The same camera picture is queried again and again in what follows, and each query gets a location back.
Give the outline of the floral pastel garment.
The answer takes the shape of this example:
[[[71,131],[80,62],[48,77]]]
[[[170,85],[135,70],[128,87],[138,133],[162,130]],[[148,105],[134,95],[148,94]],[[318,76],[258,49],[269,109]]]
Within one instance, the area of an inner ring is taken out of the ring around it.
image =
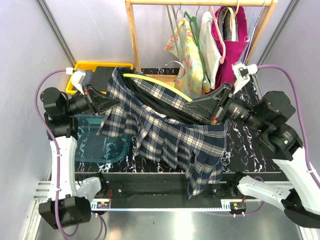
[[[174,32],[180,56],[183,57],[180,62],[186,69],[185,76],[179,79],[174,86],[191,99],[199,98],[204,92],[209,92],[211,87],[209,80],[208,83],[203,83],[202,64],[198,47],[194,42],[190,22],[186,18],[182,18]],[[173,35],[165,44],[164,50],[178,58]]]

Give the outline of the pink hanger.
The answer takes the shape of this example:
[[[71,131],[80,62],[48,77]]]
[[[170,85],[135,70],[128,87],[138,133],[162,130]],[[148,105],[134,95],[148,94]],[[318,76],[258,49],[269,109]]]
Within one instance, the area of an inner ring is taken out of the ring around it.
[[[240,4],[238,3],[237,6],[236,6],[236,10],[234,11],[231,7],[227,7],[227,9],[229,10],[230,12],[230,31],[232,32],[233,31],[233,23],[235,23],[235,18],[236,18],[236,15],[239,11],[239,6]],[[219,28],[219,24],[218,24],[218,19],[216,18],[216,15],[215,15],[215,11],[214,11],[214,8],[212,6],[210,6],[208,8],[209,12],[211,13],[212,17],[213,17],[213,23],[214,23],[214,26],[215,26],[215,29],[217,31],[217,35],[218,35],[218,40],[222,46],[222,54],[221,54],[221,57],[219,59],[219,63],[222,65],[225,61],[225,57],[226,57],[226,45],[224,43],[224,39],[222,37],[222,34],[220,32],[220,28]]]

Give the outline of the yellow-green hanger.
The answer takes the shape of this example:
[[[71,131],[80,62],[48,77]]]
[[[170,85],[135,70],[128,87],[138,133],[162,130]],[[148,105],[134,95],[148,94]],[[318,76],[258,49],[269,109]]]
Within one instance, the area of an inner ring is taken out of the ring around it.
[[[164,83],[160,80],[157,80],[155,78],[149,77],[149,76],[145,76],[145,75],[139,75],[139,74],[131,74],[131,73],[124,73],[123,74],[124,77],[127,78],[134,78],[134,79],[141,79],[141,80],[145,80],[154,84],[158,84],[166,89],[169,89],[170,91],[174,92],[175,94],[181,96],[182,98],[184,98],[187,102],[192,102],[193,100],[188,97],[187,95],[185,95],[183,92],[177,90],[176,88],[174,88],[173,86]]]

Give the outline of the white garment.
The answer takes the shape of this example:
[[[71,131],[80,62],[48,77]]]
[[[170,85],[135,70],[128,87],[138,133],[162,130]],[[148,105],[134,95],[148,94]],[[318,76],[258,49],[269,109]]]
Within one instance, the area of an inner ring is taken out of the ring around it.
[[[202,15],[199,45],[202,53],[206,76],[210,82],[210,88],[213,90],[216,87],[216,76],[220,66],[221,54],[217,47],[216,41],[212,36],[213,17],[209,11]]]

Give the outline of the navy plaid skirt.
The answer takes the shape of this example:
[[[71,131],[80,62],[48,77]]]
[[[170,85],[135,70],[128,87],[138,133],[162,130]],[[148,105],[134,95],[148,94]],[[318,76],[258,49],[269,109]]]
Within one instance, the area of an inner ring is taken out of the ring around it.
[[[150,161],[182,167],[188,180],[187,197],[202,193],[223,176],[226,151],[225,124],[207,125],[188,115],[185,98],[169,87],[128,68],[116,67],[107,81],[106,94],[118,105],[108,109],[98,134],[135,138],[135,151]]]

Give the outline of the green hanger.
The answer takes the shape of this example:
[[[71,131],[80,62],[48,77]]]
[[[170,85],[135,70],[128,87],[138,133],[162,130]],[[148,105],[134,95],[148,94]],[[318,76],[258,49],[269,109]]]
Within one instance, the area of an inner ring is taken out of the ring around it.
[[[200,30],[199,30],[199,26],[198,26],[197,17],[196,16],[190,16],[187,11],[184,12],[183,16],[186,17],[188,19],[188,21],[189,21],[190,29],[191,29],[191,32],[192,32],[192,35],[193,35],[193,39],[194,39],[194,43],[198,48],[198,53],[199,53],[201,66],[202,66],[202,71],[203,71],[203,83],[204,84],[208,84],[209,81],[208,81],[208,78],[206,76],[205,63],[204,63],[204,59],[203,59],[203,55],[202,55],[202,51],[201,51],[201,47],[200,47],[200,42],[199,42]]]

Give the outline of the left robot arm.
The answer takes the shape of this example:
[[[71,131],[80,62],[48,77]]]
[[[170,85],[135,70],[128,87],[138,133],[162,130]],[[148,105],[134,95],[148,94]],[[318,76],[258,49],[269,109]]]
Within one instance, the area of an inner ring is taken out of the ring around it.
[[[94,173],[76,187],[76,115],[88,111],[97,116],[120,102],[91,85],[72,98],[55,87],[49,87],[39,98],[45,110],[40,119],[45,124],[52,152],[50,189],[47,201],[39,205],[39,214],[55,230],[87,223],[91,220],[92,201],[103,198],[108,193],[108,185],[102,174]]]

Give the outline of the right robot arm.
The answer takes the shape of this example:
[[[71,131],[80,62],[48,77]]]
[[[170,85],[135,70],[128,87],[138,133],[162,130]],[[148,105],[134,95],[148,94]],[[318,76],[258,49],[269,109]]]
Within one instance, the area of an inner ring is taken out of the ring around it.
[[[300,227],[320,227],[320,188],[316,184],[320,177],[309,169],[303,142],[287,124],[296,109],[283,91],[269,91],[251,105],[237,99],[233,86],[225,83],[186,103],[184,108],[201,116],[206,124],[222,124],[230,119],[255,130],[263,153],[272,158],[292,184],[292,188],[276,187],[236,172],[226,184],[230,197],[254,197],[279,208]]]

